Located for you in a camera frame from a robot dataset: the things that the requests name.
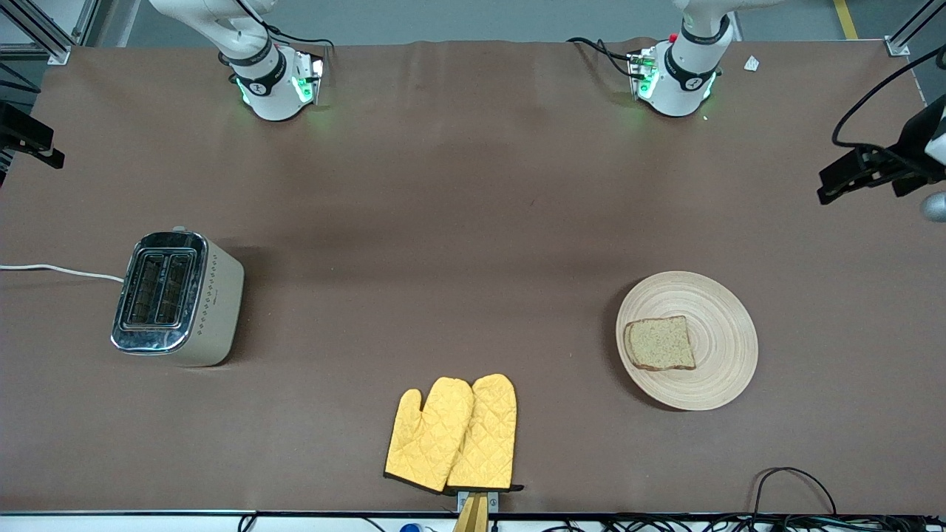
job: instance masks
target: gray floor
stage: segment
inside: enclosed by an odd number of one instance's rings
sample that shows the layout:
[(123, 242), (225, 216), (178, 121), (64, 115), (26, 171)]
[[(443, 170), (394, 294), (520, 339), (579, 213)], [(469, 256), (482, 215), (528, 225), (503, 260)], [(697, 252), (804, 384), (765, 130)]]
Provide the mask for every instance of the gray floor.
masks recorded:
[[(45, 62), (37, 61), (3, 61), (3, 64), (12, 68), (18, 72), (24, 78), (32, 81), (34, 84), (39, 85), (43, 81), (43, 73), (46, 71)], [(11, 76), (6, 72), (0, 71), (0, 79), (4, 81), (11, 81), (13, 83), (23, 84), (21, 81), (17, 80), (15, 77)], [(36, 95), (26, 92), (12, 89), (9, 87), (0, 87), (0, 100), (7, 101), (10, 103), (15, 102), (15, 105), (21, 111), (29, 111), (33, 106), (33, 101), (36, 100)]]
[[(894, 33), (921, 3), (894, 0), (849, 0), (850, 18), (862, 39), (881, 39)], [(910, 40), (910, 52), (917, 58), (946, 43), (946, 9), (941, 11), (928, 25)], [(930, 102), (946, 94), (946, 71), (939, 70), (928, 61), (914, 72), (920, 82), (926, 101)]]
[[(747, 40), (844, 39), (832, 0), (790, 0), (740, 14)], [(665, 38), (680, 27), (669, 0), (284, 0), (266, 16), (287, 33), (336, 44), (415, 41), (565, 41), (577, 35), (609, 42), (637, 36)], [(168, 20), (145, 0), (129, 46), (206, 46), (195, 31)]]

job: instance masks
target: toaster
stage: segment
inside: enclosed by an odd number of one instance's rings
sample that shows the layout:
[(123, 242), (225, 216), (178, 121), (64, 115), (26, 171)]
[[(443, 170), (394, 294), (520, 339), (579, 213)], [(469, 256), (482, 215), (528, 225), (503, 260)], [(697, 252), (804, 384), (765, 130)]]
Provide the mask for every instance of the toaster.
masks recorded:
[(175, 227), (131, 254), (112, 326), (124, 353), (176, 365), (219, 364), (233, 343), (243, 266), (204, 236)]

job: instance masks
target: toaster slot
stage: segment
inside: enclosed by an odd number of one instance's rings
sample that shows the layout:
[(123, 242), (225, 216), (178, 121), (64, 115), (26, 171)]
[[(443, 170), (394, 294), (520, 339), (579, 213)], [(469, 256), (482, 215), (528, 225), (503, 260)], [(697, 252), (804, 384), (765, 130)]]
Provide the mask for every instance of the toaster slot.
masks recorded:
[(172, 255), (167, 263), (165, 286), (158, 301), (158, 315), (154, 322), (161, 325), (176, 324), (181, 315), (184, 298), (184, 283), (190, 272), (190, 255)]
[(141, 325), (149, 322), (153, 308), (151, 302), (154, 301), (154, 295), (158, 290), (158, 281), (164, 262), (165, 258), (161, 255), (144, 256), (134, 297), (131, 300), (131, 312), (127, 320), (129, 324)]

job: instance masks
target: metal clamp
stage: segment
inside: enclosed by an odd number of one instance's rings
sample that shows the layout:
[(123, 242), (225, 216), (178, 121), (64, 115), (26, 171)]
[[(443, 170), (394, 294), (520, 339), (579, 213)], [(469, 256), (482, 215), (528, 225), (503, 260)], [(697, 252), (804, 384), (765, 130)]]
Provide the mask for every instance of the metal clamp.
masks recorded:
[[(468, 499), (469, 496), (470, 496), (469, 491), (457, 491), (457, 513), (460, 513), (464, 510), (466, 499)], [(499, 492), (498, 491), (487, 491), (486, 502), (489, 503), (489, 513), (499, 512)]]

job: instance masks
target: plate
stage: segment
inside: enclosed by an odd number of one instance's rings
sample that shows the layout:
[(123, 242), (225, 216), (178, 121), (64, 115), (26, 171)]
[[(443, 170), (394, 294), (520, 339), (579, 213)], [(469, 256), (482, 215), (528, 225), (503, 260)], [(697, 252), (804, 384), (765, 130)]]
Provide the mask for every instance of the plate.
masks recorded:
[[(647, 371), (631, 364), (624, 328), (644, 318), (686, 316), (696, 369)], [(681, 410), (712, 410), (736, 399), (759, 360), (752, 318), (732, 292), (691, 272), (651, 275), (627, 294), (615, 327), (621, 362), (648, 396)]]

